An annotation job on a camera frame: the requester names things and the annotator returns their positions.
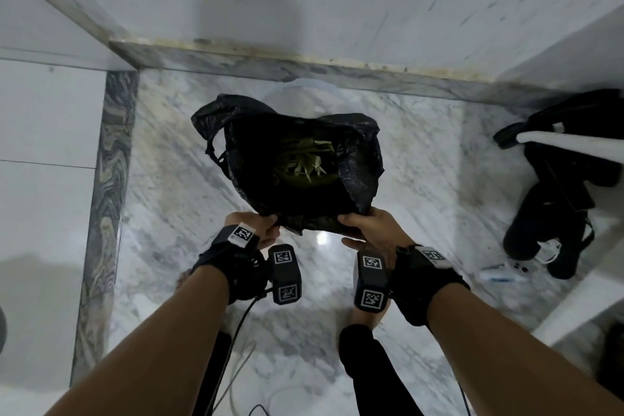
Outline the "person's right forearm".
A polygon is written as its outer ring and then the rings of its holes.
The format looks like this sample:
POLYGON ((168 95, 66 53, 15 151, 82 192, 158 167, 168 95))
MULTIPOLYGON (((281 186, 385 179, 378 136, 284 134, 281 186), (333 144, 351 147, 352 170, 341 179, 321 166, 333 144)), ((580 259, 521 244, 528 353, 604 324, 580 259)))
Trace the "person's right forearm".
POLYGON ((624 402, 460 284, 433 296, 427 320, 477 416, 624 416, 624 402))

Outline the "person's left hand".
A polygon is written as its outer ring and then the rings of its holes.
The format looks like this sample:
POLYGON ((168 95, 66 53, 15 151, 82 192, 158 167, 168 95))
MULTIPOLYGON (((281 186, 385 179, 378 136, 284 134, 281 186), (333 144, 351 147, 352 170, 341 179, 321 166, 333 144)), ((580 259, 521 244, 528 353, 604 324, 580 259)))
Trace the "person's left hand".
POLYGON ((226 216, 223 225, 231 226, 244 223, 255 230, 255 235, 260 238, 258 249, 263 250, 274 245, 280 237, 280 227, 276 225, 277 216, 261 216, 253 212, 234 212, 226 216))

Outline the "black plastic garbage bag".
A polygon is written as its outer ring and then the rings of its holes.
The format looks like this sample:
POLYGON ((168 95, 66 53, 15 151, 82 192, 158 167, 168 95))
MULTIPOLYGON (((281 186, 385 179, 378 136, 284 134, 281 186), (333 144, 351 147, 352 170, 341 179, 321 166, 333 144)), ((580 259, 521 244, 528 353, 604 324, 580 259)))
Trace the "black plastic garbage bag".
POLYGON ((220 94, 191 117, 207 142, 206 154, 260 215, 276 215, 277 224, 302 231, 348 234, 338 215, 367 215, 384 172, 378 123, 359 113, 302 118, 281 114, 269 105, 240 95, 220 94), (274 186, 275 153, 285 137, 327 139, 336 150, 338 180, 318 188, 274 186))

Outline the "person's right hand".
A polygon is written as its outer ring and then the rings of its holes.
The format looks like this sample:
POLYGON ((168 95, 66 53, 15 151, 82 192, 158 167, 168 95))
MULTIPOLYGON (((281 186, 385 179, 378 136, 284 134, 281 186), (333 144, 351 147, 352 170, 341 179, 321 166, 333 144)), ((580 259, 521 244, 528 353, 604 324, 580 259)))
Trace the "person's right hand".
POLYGON ((350 232, 341 242, 355 251, 377 251, 384 257, 386 269, 393 270, 396 264, 396 249, 408 248, 416 245, 394 219, 383 209, 370 208, 369 215, 373 215, 373 225, 366 231, 350 232))

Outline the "person's left forearm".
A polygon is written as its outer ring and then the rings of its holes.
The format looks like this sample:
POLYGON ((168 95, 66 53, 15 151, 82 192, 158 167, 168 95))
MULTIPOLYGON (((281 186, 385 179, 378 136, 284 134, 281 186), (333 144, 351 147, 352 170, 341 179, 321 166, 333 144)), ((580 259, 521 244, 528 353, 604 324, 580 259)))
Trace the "person's left forearm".
POLYGON ((202 266, 45 416, 191 416, 229 301, 202 266))

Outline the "person's right leg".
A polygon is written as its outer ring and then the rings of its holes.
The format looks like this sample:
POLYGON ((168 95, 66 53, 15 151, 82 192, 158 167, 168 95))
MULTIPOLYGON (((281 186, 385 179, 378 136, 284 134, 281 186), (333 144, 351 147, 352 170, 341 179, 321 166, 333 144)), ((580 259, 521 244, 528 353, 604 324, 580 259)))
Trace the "person's right leg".
POLYGON ((373 336, 388 309, 375 314, 352 308, 338 337, 340 361, 353 381, 359 416, 424 416, 373 336))

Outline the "white pole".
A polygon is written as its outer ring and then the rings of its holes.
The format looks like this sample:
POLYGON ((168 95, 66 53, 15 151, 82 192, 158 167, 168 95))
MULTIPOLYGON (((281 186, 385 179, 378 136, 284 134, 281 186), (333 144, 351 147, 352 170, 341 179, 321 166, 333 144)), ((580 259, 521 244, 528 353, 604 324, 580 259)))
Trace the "white pole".
POLYGON ((624 139, 527 131, 515 137, 518 143, 539 143, 586 154, 624 165, 624 139))

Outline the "white device on floor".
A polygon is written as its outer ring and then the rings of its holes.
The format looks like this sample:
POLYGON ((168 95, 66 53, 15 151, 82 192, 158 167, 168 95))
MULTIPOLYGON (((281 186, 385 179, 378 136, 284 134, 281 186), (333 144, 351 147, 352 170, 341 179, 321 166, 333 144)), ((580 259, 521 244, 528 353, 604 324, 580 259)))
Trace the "white device on floor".
POLYGON ((527 265, 511 261, 481 269, 478 278, 484 282, 516 284, 527 281, 531 274, 527 265))

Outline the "green plant leaves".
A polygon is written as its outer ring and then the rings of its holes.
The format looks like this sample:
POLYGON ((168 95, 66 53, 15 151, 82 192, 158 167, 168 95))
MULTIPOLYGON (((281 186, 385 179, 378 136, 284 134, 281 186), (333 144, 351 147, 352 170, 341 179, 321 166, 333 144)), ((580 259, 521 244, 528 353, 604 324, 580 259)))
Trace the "green plant leaves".
POLYGON ((280 140, 272 167, 274 186, 298 189, 328 186, 338 180, 334 145, 327 139, 285 137, 280 140))

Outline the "white furniture beam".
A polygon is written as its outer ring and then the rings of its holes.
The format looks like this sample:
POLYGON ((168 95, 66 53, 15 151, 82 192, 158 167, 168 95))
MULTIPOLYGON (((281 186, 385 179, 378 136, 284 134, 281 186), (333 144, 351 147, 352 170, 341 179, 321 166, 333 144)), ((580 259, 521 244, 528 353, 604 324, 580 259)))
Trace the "white furniture beam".
POLYGON ((624 218, 591 214, 595 238, 581 253, 578 276, 532 335, 547 346, 624 301, 624 218))

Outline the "black backpack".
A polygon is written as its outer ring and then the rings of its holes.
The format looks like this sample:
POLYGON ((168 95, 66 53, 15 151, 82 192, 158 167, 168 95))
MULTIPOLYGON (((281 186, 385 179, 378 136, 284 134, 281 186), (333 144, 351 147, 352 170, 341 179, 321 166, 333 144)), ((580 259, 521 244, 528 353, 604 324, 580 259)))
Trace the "black backpack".
MULTIPOLYGON (((496 132, 502 150, 519 145, 529 131, 624 139, 624 97, 619 89, 577 94, 536 112, 524 122, 496 132)), ((552 278, 568 280, 581 253, 595 238, 588 212, 595 207, 585 182, 612 188, 622 176, 620 163, 535 142, 524 144, 524 156, 537 175, 503 238, 512 267, 537 260, 552 278)))

